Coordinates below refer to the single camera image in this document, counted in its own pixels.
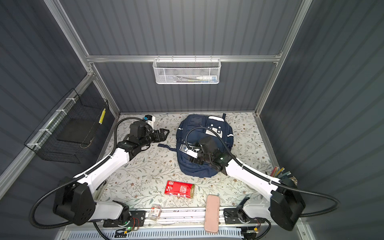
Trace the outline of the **red snack packet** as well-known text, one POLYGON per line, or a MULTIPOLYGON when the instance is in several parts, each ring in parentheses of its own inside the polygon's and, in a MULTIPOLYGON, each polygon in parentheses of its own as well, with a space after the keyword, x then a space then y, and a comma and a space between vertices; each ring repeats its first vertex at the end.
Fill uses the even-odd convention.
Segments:
POLYGON ((180 198, 192 199, 194 197, 195 185, 189 183, 168 181, 165 188, 165 195, 180 198))

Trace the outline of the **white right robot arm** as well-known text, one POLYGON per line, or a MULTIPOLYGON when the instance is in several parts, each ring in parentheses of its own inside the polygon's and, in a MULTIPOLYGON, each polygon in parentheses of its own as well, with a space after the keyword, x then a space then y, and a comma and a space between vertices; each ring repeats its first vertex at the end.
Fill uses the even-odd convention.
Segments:
POLYGON ((236 208, 237 218, 241 222, 270 217, 287 231, 296 225, 306 204, 293 181, 281 181, 249 167, 228 149, 220 150, 212 136, 200 139, 196 146, 182 143, 179 151, 189 157, 192 163, 207 165, 215 173, 222 172, 242 181, 265 198, 266 203, 255 204, 251 198, 245 197, 236 208))

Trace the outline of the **navy blue student backpack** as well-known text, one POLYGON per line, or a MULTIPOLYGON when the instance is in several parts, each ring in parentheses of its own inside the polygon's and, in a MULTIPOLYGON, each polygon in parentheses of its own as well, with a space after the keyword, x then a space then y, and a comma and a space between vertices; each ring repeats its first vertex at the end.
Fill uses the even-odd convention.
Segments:
POLYGON ((176 133, 176 147, 158 144, 177 153, 179 167, 185 175, 210 178, 221 172, 232 159, 228 154, 234 144, 233 128, 221 117, 189 115, 176 133))

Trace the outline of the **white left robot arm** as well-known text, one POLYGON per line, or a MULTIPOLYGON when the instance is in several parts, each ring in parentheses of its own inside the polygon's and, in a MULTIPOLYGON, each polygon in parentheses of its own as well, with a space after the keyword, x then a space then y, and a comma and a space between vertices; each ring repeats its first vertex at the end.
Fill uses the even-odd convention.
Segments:
POLYGON ((130 209, 118 201, 101 202, 94 198, 97 188, 117 169, 127 164, 152 143, 164 142, 170 131, 153 129, 153 121, 141 120, 130 125, 129 134, 114 141, 112 152, 88 170, 75 176, 55 194, 53 212, 71 224, 81 226, 99 220, 117 221, 124 226, 131 220, 130 209))

